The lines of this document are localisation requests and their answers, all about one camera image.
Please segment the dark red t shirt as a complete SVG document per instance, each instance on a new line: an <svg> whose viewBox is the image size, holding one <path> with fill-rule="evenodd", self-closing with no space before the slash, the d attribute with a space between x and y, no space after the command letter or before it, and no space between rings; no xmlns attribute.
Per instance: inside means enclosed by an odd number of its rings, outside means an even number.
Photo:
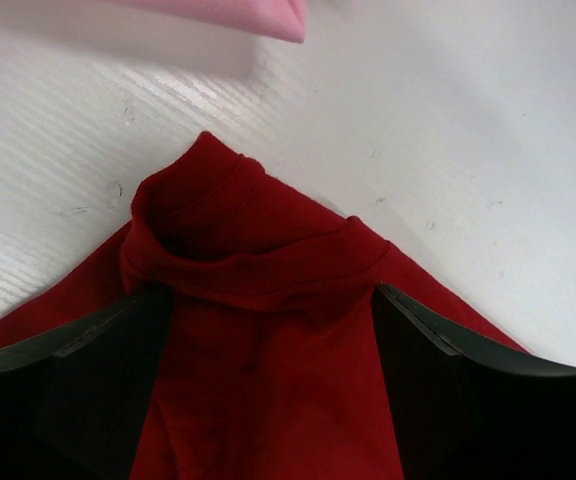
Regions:
<svg viewBox="0 0 576 480"><path fill-rule="evenodd" d="M0 319L0 348L148 283L175 311L136 479L398 479L370 298L388 283L509 338L395 245L208 132L150 176L130 222Z"/></svg>

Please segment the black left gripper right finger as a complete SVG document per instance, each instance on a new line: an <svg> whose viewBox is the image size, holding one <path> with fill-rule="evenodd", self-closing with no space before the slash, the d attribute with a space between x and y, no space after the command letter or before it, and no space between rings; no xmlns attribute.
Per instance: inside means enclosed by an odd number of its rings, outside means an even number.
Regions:
<svg viewBox="0 0 576 480"><path fill-rule="evenodd" d="M576 479L576 367L378 286L372 319L407 479Z"/></svg>

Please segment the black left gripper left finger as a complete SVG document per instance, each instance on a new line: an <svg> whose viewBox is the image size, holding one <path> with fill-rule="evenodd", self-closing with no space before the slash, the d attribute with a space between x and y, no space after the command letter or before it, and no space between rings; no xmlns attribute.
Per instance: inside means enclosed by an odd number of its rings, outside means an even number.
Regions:
<svg viewBox="0 0 576 480"><path fill-rule="evenodd" d="M154 287L0 349L0 479L127 479L168 338Z"/></svg>

